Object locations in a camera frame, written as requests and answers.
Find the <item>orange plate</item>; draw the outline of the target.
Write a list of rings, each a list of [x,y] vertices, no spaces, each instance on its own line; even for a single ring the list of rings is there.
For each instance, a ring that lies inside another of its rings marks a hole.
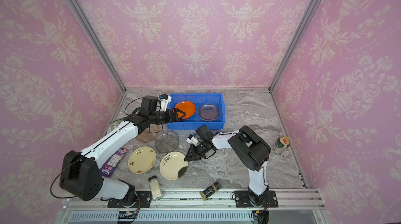
[[[184,111],[187,115],[184,118],[189,119],[190,117],[192,117],[195,114],[196,111],[196,106],[193,102],[191,101],[181,101],[179,103],[177,103],[174,108],[178,108],[182,111]]]

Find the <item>cream plate black patch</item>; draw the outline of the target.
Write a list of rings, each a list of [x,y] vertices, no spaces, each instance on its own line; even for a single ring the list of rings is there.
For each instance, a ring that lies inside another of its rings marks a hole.
[[[188,162],[184,159],[185,155],[178,151],[166,154],[162,158],[159,168],[162,177],[174,181],[184,176],[188,169]]]

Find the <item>pinkish translucent plate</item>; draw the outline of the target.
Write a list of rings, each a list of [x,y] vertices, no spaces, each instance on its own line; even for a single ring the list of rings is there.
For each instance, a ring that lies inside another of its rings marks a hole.
[[[216,104],[207,103],[199,107],[198,115],[203,121],[215,121],[220,116],[220,110]]]

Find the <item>grey translucent plate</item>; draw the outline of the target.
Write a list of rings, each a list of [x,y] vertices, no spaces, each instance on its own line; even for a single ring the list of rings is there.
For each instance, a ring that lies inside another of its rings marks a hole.
[[[176,131],[163,131],[155,138],[155,150],[167,154],[175,151],[179,143],[179,136]]]

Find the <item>brown translucent plate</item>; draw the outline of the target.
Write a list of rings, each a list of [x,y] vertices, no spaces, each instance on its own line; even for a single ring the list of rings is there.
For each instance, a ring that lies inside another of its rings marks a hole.
[[[149,143],[153,141],[159,134],[160,128],[158,125],[152,124],[149,128],[144,130],[135,139],[141,143]]]

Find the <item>cream flower plate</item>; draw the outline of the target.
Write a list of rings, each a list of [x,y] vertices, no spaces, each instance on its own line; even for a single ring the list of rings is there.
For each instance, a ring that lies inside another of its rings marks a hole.
[[[151,147],[140,147],[128,159],[128,168],[134,174],[148,172],[156,163],[156,152]]]

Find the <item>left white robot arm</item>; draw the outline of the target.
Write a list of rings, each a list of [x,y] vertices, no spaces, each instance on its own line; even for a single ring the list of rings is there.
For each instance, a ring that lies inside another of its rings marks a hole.
[[[125,207],[134,205],[138,198],[135,186],[120,180],[104,178],[100,169],[116,151],[151,125],[164,125],[182,120],[186,113],[176,108],[168,109],[171,100],[167,94],[142,97],[140,107],[127,114],[110,133],[79,152],[68,152],[57,176],[60,188],[83,201],[120,200]]]

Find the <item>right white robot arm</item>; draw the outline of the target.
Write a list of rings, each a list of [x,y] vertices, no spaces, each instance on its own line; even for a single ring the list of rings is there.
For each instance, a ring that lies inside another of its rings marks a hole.
[[[271,152],[270,145],[249,126],[244,125],[238,131],[230,133],[212,133],[204,124],[196,129],[195,135],[187,138],[190,143],[185,161],[208,159],[209,151],[232,149],[248,168],[250,183],[248,186],[251,203],[260,207],[267,203],[269,185],[266,167]]]

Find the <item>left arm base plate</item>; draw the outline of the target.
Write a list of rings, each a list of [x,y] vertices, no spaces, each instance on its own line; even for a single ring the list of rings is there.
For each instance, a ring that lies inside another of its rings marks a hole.
[[[151,191],[135,191],[135,196],[132,200],[124,201],[110,199],[108,208],[149,208],[152,202]]]

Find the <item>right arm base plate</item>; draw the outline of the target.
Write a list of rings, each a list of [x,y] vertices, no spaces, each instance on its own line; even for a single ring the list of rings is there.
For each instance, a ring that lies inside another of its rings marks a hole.
[[[256,195],[251,190],[234,191],[233,199],[237,208],[277,208],[279,206],[276,193],[266,190],[262,195]]]

